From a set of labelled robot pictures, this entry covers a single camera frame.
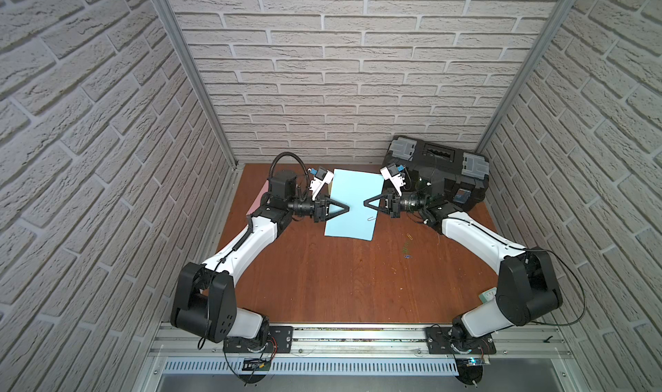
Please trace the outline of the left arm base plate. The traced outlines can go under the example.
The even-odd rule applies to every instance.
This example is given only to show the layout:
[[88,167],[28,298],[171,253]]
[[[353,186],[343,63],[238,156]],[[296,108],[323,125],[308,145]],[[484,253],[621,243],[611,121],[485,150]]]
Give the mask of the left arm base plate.
[[270,326],[268,330],[260,329],[258,335],[253,339],[241,337],[226,338],[223,351],[226,354],[289,354],[293,341],[293,326],[276,325]]

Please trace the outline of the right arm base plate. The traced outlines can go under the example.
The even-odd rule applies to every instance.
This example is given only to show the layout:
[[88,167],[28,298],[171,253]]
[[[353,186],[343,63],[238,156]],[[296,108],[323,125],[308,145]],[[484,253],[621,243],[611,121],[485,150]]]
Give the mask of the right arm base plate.
[[493,355],[497,349],[491,335],[472,337],[459,326],[433,325],[424,328],[430,354]]

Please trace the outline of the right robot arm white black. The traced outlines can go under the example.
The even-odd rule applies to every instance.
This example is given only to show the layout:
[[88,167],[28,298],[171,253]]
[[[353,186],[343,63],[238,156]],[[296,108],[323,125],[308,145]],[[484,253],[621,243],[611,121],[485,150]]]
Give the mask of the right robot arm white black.
[[443,335],[454,352],[484,352],[482,345],[492,333],[525,326],[563,304],[548,251],[527,248],[491,231],[453,200],[428,191],[396,189],[366,199],[364,206],[392,218],[417,212],[424,225],[463,245],[498,275],[495,297],[454,318]]

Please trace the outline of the light blue paper sheet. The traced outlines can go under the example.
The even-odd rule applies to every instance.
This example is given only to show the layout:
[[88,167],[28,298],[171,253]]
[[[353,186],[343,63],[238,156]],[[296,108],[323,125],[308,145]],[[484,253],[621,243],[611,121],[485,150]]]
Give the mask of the light blue paper sheet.
[[[348,205],[349,212],[326,221],[324,235],[371,241],[378,212],[366,209],[363,202],[379,195],[383,185],[384,178],[380,174],[335,169],[330,197]],[[367,221],[371,216],[376,216],[376,221]]]

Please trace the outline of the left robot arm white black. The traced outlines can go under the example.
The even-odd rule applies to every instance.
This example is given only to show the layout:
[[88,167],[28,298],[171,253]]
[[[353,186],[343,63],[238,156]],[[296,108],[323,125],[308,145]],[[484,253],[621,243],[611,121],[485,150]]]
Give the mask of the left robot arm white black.
[[321,193],[334,173],[307,168],[298,155],[282,152],[272,161],[268,188],[260,205],[247,215],[247,225],[214,256],[201,264],[189,262],[179,273],[170,323],[208,340],[246,340],[251,351],[272,342],[268,318],[237,306],[235,284],[258,255],[288,228],[296,217],[324,222],[349,212],[348,205]]

